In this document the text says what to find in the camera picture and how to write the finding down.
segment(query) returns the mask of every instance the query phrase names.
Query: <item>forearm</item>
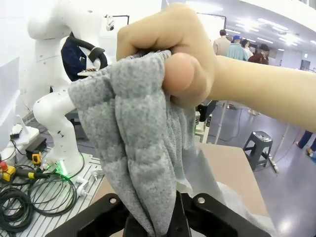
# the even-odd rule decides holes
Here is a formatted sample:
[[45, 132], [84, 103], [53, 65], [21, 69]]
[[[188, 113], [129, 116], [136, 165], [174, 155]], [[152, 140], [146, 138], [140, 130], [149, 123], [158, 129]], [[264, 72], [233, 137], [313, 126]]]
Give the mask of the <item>forearm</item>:
[[217, 56], [210, 98], [231, 100], [316, 132], [316, 75]]

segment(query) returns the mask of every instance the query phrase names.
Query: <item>yellow tool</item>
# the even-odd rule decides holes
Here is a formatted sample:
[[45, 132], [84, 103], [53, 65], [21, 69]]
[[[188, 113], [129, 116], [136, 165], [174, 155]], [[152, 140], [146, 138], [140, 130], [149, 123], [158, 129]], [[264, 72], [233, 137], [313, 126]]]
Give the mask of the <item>yellow tool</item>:
[[0, 162], [0, 177], [2, 177], [5, 181], [9, 182], [15, 171], [15, 167], [7, 165], [4, 161]]
[[35, 166], [39, 166], [41, 164], [41, 152], [32, 154], [32, 161]]

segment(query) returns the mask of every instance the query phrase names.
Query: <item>red shirt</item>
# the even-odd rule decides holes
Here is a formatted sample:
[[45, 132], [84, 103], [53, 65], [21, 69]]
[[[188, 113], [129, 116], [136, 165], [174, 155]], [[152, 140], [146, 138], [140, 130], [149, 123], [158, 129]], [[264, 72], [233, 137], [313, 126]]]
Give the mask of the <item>red shirt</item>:
[[266, 64], [266, 65], [269, 65], [269, 59], [268, 57], [265, 58], [262, 53], [257, 53], [253, 56], [251, 56], [249, 59], [248, 59], [248, 62], [251, 62], [251, 63], [260, 63], [260, 64]]

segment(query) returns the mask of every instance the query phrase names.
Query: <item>dark jacket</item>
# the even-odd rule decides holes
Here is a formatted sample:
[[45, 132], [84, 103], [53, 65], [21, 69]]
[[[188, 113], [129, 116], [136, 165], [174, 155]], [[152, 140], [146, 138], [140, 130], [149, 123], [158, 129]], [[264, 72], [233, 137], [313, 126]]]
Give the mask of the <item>dark jacket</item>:
[[262, 53], [256, 53], [255, 55], [251, 56], [249, 59], [248, 59], [248, 62], [251, 62], [251, 63], [260, 63], [260, 64], [266, 64], [266, 65], [269, 65], [269, 59], [268, 57], [265, 58]]
[[77, 45], [67, 38], [63, 48], [61, 49], [61, 56], [68, 77], [71, 81], [77, 80], [79, 78], [78, 73], [85, 70], [86, 67], [80, 61], [80, 57], [86, 58], [86, 55]]

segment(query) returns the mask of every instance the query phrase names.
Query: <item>white pole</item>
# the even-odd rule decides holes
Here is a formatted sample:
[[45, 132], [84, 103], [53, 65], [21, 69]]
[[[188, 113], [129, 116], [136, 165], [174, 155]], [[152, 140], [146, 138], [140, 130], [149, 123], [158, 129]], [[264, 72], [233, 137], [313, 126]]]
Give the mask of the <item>white pole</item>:
[[288, 132], [289, 128], [290, 128], [290, 125], [288, 124], [287, 127], [286, 127], [285, 132], [283, 133], [283, 136], [282, 136], [282, 138], [281, 138], [281, 141], [280, 141], [280, 143], [279, 143], [279, 145], [278, 145], [278, 147], [277, 147], [277, 149], [276, 149], [275, 154], [274, 154], [273, 156], [272, 156], [271, 154], [269, 154], [269, 157], [268, 157], [268, 159], [269, 159], [269, 161], [270, 161], [270, 163], [271, 163], [273, 169], [275, 170], [275, 173], [278, 173], [278, 167], [277, 167], [277, 164], [276, 164], [276, 162], [274, 161], [274, 159], [275, 159], [275, 157], [276, 157], [276, 155], [277, 155], [277, 152], [280, 150], [280, 147], [282, 146], [282, 144], [283, 144], [283, 142], [284, 142], [284, 140], [285, 140], [285, 137], [286, 137], [286, 135], [287, 135], [287, 132]]
[[288, 124], [287, 127], [286, 127], [286, 130], [285, 130], [285, 132], [284, 132], [284, 134], [283, 134], [283, 136], [282, 136], [282, 138], [281, 138], [280, 144], [278, 145], [278, 147], [277, 147], [277, 149], [276, 149], [276, 152], [275, 152], [275, 154], [273, 155], [274, 158], [276, 157], [277, 152], [279, 151], [280, 147], [282, 146], [282, 144], [283, 144], [283, 142], [284, 142], [284, 139], [285, 139], [285, 136], [287, 135], [287, 132], [288, 132], [289, 128], [290, 128], [290, 125]]
[[225, 103], [224, 103], [224, 108], [223, 108], [223, 111], [222, 111], [221, 121], [219, 122], [218, 130], [217, 130], [217, 134], [216, 134], [216, 138], [215, 138], [215, 142], [214, 142], [215, 145], [217, 144], [218, 138], [219, 138], [219, 134], [221, 133], [222, 124], [223, 124], [225, 112], [226, 112], [226, 109], [227, 109], [227, 103], [228, 103], [228, 101], [225, 101]]

